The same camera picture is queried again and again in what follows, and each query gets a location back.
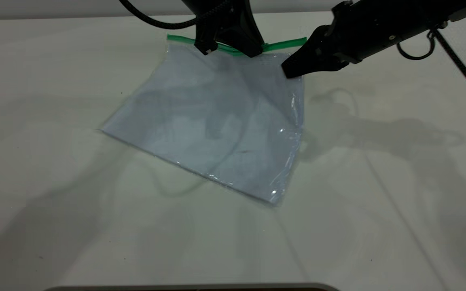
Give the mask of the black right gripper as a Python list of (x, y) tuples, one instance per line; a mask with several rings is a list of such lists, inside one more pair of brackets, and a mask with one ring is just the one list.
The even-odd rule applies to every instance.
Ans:
[[(281, 68), (287, 79), (337, 72), (447, 21), (461, 8), (460, 0), (344, 1), (333, 7), (331, 26), (317, 27)], [(334, 56), (322, 51), (328, 29)]]

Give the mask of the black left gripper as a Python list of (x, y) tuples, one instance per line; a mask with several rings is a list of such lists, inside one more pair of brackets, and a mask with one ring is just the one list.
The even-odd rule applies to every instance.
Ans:
[(264, 52), (264, 39), (257, 27), (248, 0), (184, 0), (195, 18), (182, 28), (196, 26), (194, 46), (209, 55), (218, 43), (235, 48), (248, 57)]

